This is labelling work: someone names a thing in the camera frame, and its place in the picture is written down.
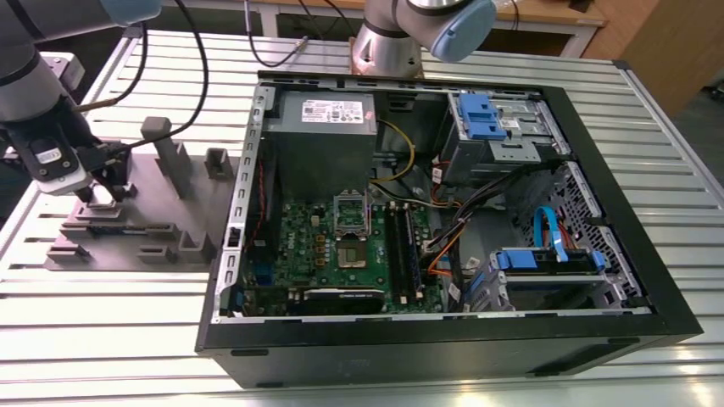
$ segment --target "label sticker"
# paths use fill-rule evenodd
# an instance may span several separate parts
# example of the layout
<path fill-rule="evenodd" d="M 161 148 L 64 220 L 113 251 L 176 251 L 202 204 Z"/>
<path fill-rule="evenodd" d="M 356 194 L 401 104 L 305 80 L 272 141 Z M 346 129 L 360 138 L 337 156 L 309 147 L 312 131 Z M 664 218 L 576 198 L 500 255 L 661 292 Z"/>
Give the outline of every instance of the label sticker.
<path fill-rule="evenodd" d="M 432 169 L 432 182 L 438 184 L 442 182 L 442 169 L 441 168 L 433 168 Z"/>
<path fill-rule="evenodd" d="M 38 163 L 46 164 L 61 159 L 64 155 L 60 152 L 60 148 L 53 148 L 52 150 L 37 153 L 34 157 L 37 158 Z"/>
<path fill-rule="evenodd" d="M 474 257 L 470 257 L 468 260 L 466 260 L 466 263 L 465 263 L 465 269 L 476 269 L 477 266 L 480 265 L 480 260 L 476 259 Z"/>
<path fill-rule="evenodd" d="M 364 123 L 362 102 L 306 100 L 302 104 L 304 123 Z"/>
<path fill-rule="evenodd" d="M 454 298 L 457 302 L 460 302 L 460 289 L 454 284 L 450 283 L 450 287 L 448 288 L 448 293 Z"/>
<path fill-rule="evenodd" d="M 502 120 L 500 119 L 500 126 L 501 127 L 512 127 L 514 129 L 520 128 L 520 124 L 517 120 Z"/>

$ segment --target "expansion slot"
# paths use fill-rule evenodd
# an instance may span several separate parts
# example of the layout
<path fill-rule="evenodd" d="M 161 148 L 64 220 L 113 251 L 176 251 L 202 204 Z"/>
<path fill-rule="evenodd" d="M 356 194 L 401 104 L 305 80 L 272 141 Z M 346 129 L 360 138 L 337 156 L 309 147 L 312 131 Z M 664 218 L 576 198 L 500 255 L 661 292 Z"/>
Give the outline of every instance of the expansion slot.
<path fill-rule="evenodd" d="M 421 298 L 421 277 L 417 248 L 408 208 L 389 202 L 384 212 L 392 297 L 400 304 Z"/>
<path fill-rule="evenodd" d="M 401 219 L 405 223 L 405 250 L 406 250 L 406 267 L 412 272 L 412 283 L 414 289 L 414 296 L 418 298 L 421 295 L 421 276 L 420 276 L 420 258 L 417 257 L 417 246 L 414 244 L 414 224 L 412 222 L 412 211 L 409 209 L 409 203 L 404 206 L 404 216 Z"/>

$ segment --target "wooden furniture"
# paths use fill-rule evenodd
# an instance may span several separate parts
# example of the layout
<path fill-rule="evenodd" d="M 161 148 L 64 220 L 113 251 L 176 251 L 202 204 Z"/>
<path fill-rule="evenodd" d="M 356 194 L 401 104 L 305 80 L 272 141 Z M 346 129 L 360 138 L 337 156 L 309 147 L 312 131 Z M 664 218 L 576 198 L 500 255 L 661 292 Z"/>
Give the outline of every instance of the wooden furniture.
<path fill-rule="evenodd" d="M 668 115 L 724 66 L 721 0 L 596 0 L 609 18 L 584 58 L 622 59 Z"/>
<path fill-rule="evenodd" d="M 186 0 L 186 5 L 196 8 L 242 9 L 242 0 Z M 561 57 L 577 58 L 588 46 L 598 27 L 606 24 L 601 11 L 590 6 L 585 13 L 568 8 L 568 2 L 561 0 L 517 0 L 518 2 L 518 31 L 565 34 L 568 41 L 560 51 Z M 322 0 L 304 0 L 314 15 L 337 16 L 336 11 Z M 348 18 L 361 19 L 364 0 L 333 0 Z M 250 11 L 261 16 L 261 26 L 265 36 L 280 36 L 277 26 L 278 14 L 304 14 L 297 0 L 253 0 Z M 502 8 L 497 14 L 494 29 L 510 30 L 514 20 L 512 5 Z"/>

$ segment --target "sheet metal panel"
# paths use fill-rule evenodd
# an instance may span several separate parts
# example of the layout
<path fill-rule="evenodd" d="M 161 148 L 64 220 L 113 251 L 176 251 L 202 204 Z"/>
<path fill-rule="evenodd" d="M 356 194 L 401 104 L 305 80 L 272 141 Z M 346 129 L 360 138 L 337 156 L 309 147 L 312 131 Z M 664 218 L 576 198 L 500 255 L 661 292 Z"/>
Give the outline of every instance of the sheet metal panel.
<path fill-rule="evenodd" d="M 138 65 L 125 40 L 96 83 L 97 98 L 121 92 Z M 149 70 L 136 93 L 92 112 L 98 136 L 134 140 L 146 115 L 180 124 L 200 89 L 200 62 L 186 33 L 152 31 Z M 260 39 L 278 58 L 293 40 Z M 189 153 L 237 152 L 257 65 L 242 37 L 206 35 L 212 67 L 208 110 L 177 139 Z M 284 69 L 346 72 L 345 43 L 312 42 Z M 193 353 L 206 274 L 53 272 L 41 268 L 48 240 L 73 198 L 32 187 L 0 233 L 0 402 L 93 405 L 594 405 L 712 406 L 724 399 L 724 211 L 706 173 L 677 135 L 608 61 L 477 53 L 461 64 L 424 55 L 428 77 L 562 86 L 604 154 L 705 334 L 672 348 L 642 350 L 573 377 L 281 392 L 242 391 Z"/>

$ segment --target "slotted work table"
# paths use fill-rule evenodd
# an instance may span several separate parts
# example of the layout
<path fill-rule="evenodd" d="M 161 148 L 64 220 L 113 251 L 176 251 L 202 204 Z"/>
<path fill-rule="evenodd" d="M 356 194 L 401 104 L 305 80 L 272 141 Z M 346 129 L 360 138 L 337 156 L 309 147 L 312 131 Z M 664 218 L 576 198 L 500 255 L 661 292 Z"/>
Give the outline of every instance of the slotted work table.
<path fill-rule="evenodd" d="M 88 115 L 97 136 L 140 139 L 146 116 L 178 125 L 196 107 L 201 63 L 190 34 L 150 32 L 148 69 L 136 92 Z M 258 38 L 266 60 L 294 40 Z M 190 154 L 238 152 L 261 66 L 242 37 L 206 35 L 212 86 L 197 124 L 176 140 Z M 138 40 L 124 38 L 86 102 L 117 95 L 138 67 Z M 349 48 L 312 42 L 280 69 L 346 73 Z M 205 273 L 53 272 L 45 252 L 74 197 L 28 189 L 0 234 L 0 404 L 26 401 L 93 406 L 196 403 L 238 405 L 713 406 L 724 399 L 724 197 L 636 76 L 606 61 L 476 53 L 458 64 L 428 54 L 429 78 L 561 86 L 705 333 L 577 376 L 482 382 L 241 390 L 193 352 Z"/>

